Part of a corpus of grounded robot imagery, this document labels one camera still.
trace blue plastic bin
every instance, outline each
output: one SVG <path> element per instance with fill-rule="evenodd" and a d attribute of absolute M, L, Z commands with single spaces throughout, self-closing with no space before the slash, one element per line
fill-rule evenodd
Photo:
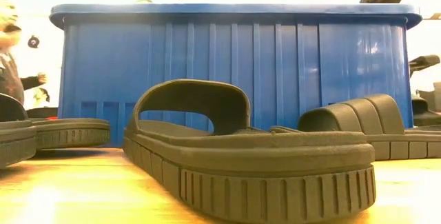
<path fill-rule="evenodd" d="M 242 88 L 264 130 L 373 93 L 390 94 L 413 125 L 406 30 L 421 16 L 412 6 L 60 5 L 50 20 L 65 32 L 59 118 L 107 119 L 111 146 L 142 93 L 178 78 Z M 211 128 L 197 114 L 143 118 Z"/>

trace black slide sandal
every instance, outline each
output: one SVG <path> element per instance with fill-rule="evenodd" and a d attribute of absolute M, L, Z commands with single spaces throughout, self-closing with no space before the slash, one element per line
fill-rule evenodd
<path fill-rule="evenodd" d="M 429 109 L 427 101 L 421 97 L 412 97 L 413 124 L 422 127 L 428 125 L 441 125 L 441 114 Z"/>
<path fill-rule="evenodd" d="M 37 131 L 20 102 L 0 94 L 0 106 L 0 168 L 5 168 L 35 155 Z"/>
<path fill-rule="evenodd" d="M 397 103 L 386 94 L 308 111 L 301 116 L 298 129 L 363 132 L 378 161 L 441 157 L 441 125 L 405 130 Z"/>
<path fill-rule="evenodd" d="M 148 110 L 204 114 L 214 133 L 140 120 Z M 365 135 L 250 128 L 245 93 L 226 83 L 177 79 L 150 88 L 134 107 L 123 148 L 170 194 L 228 221 L 311 223 L 355 214 L 376 199 Z"/>
<path fill-rule="evenodd" d="M 37 127 L 37 150 L 93 147 L 110 140 L 110 124 L 106 120 L 72 118 L 48 120 L 57 116 L 58 108 L 35 108 L 27 111 Z"/>

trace wooden surface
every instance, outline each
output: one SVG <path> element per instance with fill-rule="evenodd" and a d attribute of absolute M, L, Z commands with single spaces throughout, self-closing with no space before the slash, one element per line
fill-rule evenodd
<path fill-rule="evenodd" d="M 374 164 L 377 201 L 330 223 L 441 223 L 441 159 Z M 0 171 L 0 223 L 224 223 L 179 203 L 119 149 L 60 150 Z"/>

